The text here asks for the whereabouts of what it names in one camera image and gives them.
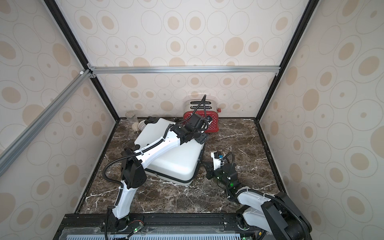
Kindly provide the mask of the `white hard-shell suitcase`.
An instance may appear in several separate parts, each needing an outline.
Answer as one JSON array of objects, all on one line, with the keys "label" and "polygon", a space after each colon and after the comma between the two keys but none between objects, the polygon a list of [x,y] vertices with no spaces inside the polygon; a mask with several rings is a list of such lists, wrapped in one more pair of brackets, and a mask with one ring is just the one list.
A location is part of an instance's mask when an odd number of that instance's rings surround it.
[{"label": "white hard-shell suitcase", "polygon": [[175,122],[153,117],[145,121],[147,125],[135,141],[136,150],[122,153],[121,182],[127,188],[138,188],[148,175],[153,175],[176,184],[189,185],[198,170],[205,144],[191,140],[180,145],[174,133]]}]

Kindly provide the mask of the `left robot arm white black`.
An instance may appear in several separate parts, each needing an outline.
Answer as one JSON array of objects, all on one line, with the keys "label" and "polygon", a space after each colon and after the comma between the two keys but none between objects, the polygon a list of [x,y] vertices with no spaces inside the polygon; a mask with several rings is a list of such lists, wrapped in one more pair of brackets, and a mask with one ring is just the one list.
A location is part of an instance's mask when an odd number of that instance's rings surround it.
[{"label": "left robot arm white black", "polygon": [[149,137],[154,130],[162,136],[150,144],[136,145],[135,151],[125,150],[121,158],[104,167],[103,178],[119,186],[114,205],[107,208],[105,231],[122,232],[134,225],[135,233],[143,226],[141,220],[130,220],[129,215],[133,198],[147,181],[148,173],[178,184],[191,183],[199,171],[206,132],[213,120],[207,114],[206,103],[203,97],[189,117],[175,123],[148,117],[139,137]]}]

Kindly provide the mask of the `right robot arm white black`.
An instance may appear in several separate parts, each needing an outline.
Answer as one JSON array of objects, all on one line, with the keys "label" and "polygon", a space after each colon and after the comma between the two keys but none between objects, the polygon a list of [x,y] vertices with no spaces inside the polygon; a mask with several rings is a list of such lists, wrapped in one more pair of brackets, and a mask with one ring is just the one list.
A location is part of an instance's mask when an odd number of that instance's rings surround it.
[{"label": "right robot arm white black", "polygon": [[206,177],[217,181],[229,201],[243,206],[237,211],[237,222],[241,230],[257,227],[273,234],[276,240],[312,238],[311,224],[287,194],[266,194],[242,184],[232,152],[224,156],[220,152],[212,152],[211,158],[211,164],[204,163]]}]

